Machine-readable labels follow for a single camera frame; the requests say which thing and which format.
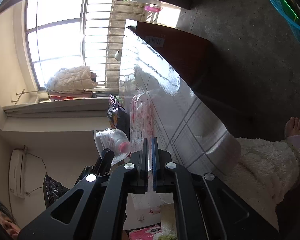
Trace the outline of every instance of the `pink lid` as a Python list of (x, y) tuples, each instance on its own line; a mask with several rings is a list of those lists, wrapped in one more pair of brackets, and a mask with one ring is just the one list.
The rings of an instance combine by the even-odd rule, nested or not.
[(122, 142), (119, 145), (119, 151), (122, 153), (128, 153), (130, 151), (130, 143), (129, 142)]

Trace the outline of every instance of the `window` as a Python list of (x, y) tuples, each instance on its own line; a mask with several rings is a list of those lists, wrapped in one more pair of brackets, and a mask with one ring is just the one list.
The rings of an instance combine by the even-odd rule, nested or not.
[[(99, 87), (118, 89), (125, 19), (112, 19), (114, 0), (28, 0), (25, 28), (29, 59), (40, 89), (60, 68), (89, 65)], [(111, 21), (121, 25), (111, 26)]]

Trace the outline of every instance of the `green plush fabric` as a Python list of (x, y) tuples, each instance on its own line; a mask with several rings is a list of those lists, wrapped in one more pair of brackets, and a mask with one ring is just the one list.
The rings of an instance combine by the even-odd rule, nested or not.
[(177, 240), (177, 238), (171, 235), (162, 235), (159, 236), (158, 240)]

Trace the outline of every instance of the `air conditioner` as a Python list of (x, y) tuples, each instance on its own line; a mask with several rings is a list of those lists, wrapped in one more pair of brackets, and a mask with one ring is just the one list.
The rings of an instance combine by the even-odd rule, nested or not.
[(23, 150), (13, 150), (10, 159), (9, 188), (15, 196), (25, 197), (26, 154)]

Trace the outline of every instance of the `foot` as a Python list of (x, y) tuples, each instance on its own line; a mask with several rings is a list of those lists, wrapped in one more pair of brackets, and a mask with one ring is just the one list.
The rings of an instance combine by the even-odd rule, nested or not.
[(287, 124), (287, 137), (300, 134), (300, 119), (291, 117)]

